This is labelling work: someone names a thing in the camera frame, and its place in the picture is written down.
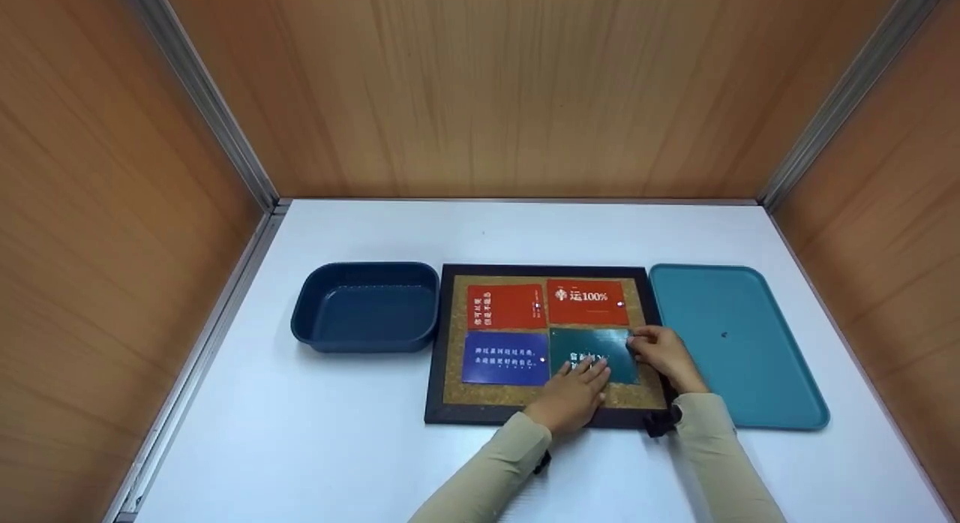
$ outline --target tabletop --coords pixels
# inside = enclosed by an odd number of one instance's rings
[[[297,200],[144,497],[137,523],[404,521],[493,428],[425,425],[430,350],[321,355],[290,331],[317,267],[353,260],[750,266],[829,406],[823,431],[741,430],[790,521],[949,521],[764,209]],[[671,437],[556,445],[502,521],[709,521]]]

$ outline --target sleeve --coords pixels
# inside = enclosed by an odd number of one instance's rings
[[[548,428],[516,413],[414,513],[411,523],[495,521],[550,446]]]
[[[777,523],[783,514],[747,458],[723,399],[686,393],[674,402],[682,411],[679,441],[693,464],[715,523]]]

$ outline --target hand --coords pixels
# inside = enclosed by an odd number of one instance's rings
[[[675,331],[662,326],[640,326],[631,329],[627,348],[634,351],[634,359],[649,363],[670,379],[679,393],[710,393],[707,383],[686,352],[683,340]]]
[[[523,413],[549,428],[554,435],[573,433],[584,427],[603,403],[606,396],[601,390],[610,380],[606,359],[600,359],[593,367],[591,362],[593,356],[587,356],[573,370],[570,362],[564,362]]]

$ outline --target cork surface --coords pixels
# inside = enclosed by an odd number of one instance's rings
[[[502,386],[478,385],[462,382],[464,359],[464,341],[467,336],[467,287],[471,284],[539,284],[543,296],[546,296],[546,277],[499,277],[458,275],[453,283],[453,304],[450,308],[450,332],[447,334],[445,382],[443,382],[443,403],[447,404],[504,404],[504,406],[524,406],[532,401],[539,392],[538,386]],[[644,309],[637,284],[633,279],[598,279],[583,277],[563,277],[581,281],[619,281],[623,287],[624,306],[631,326],[641,326],[644,321]],[[543,311],[549,318],[549,304],[543,304]],[[549,324],[546,329],[504,329],[504,332],[531,332],[546,334],[549,328],[579,329],[623,329],[615,325]],[[605,407],[611,409],[666,409],[663,387],[657,372],[648,365],[639,365],[638,385],[610,383]]]

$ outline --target plastic bowl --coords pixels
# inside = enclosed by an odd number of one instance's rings
[[[290,319],[319,352],[416,352],[435,336],[440,280],[424,263],[332,263],[303,283]]]

